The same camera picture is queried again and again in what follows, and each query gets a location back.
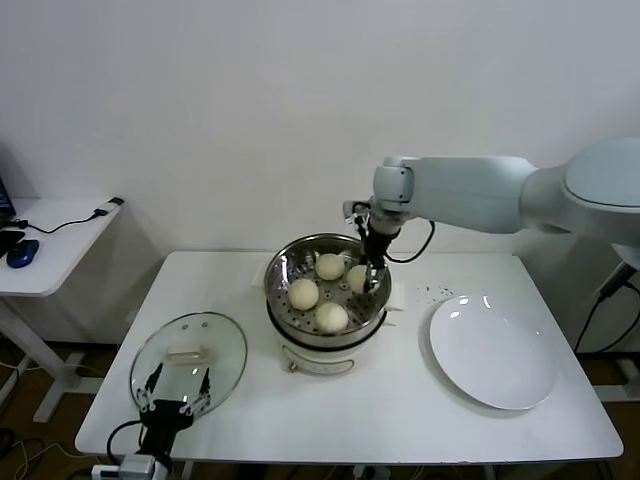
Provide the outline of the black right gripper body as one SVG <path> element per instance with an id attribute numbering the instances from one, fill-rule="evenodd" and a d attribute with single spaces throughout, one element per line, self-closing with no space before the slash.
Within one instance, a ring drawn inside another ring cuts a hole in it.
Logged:
<path id="1" fill-rule="evenodd" d="M 383 263 L 389 245 L 395 239 L 395 234 L 381 233 L 373 227 L 368 227 L 361 237 L 361 262 Z"/>

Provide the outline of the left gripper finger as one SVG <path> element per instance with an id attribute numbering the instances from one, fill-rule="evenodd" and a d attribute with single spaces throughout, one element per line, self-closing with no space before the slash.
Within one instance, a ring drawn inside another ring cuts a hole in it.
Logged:
<path id="1" fill-rule="evenodd" d="M 134 399 L 140 411 L 152 411 L 155 409 L 153 393 L 161 376 L 164 363 L 160 362 L 156 369 L 147 377 L 142 387 L 137 387 Z"/>
<path id="2" fill-rule="evenodd" d="M 185 415 L 204 415 L 211 406 L 211 383 L 210 369 L 207 368 L 203 374 L 198 394 L 191 400 L 185 401 L 180 412 Z"/>

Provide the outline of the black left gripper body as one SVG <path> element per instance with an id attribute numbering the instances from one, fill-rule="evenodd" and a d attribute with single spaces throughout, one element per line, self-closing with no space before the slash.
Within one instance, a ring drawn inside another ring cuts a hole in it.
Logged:
<path id="1" fill-rule="evenodd" d="M 146 433 L 138 453 L 168 457 L 177 434 L 194 423 L 193 415 L 187 410 L 187 404 L 178 400 L 157 400 L 153 406 L 143 407 L 140 421 Z"/>

